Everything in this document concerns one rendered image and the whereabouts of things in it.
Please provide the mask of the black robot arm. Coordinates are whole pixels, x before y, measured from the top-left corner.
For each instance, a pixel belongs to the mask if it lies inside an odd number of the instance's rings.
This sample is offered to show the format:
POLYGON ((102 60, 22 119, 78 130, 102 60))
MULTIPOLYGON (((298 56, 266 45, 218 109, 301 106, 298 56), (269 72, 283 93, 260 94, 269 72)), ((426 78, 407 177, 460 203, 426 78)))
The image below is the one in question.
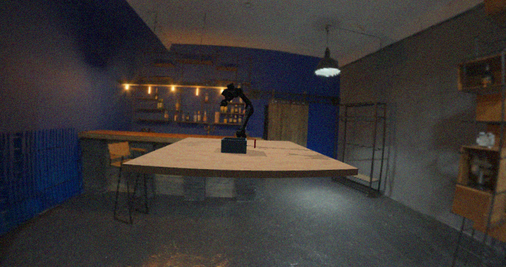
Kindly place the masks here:
POLYGON ((224 91, 222 92, 222 95, 224 97, 226 97, 227 93, 229 91, 232 91, 234 94, 235 94, 235 98, 236 97, 240 97, 246 104, 245 106, 245 117, 243 119, 243 122, 241 124, 241 127, 240 128, 237 128, 237 131, 236 131, 236 135, 238 138, 246 138, 247 136, 245 135, 245 127, 247 125, 247 122, 249 120, 249 117, 253 114, 254 112, 254 109, 253 109, 253 106, 252 106, 252 103, 251 101, 244 95, 243 93, 243 90, 241 88, 234 88, 233 86, 233 83, 227 85, 228 89, 224 89, 224 91), (250 108, 248 109, 248 105, 250 106, 250 108))

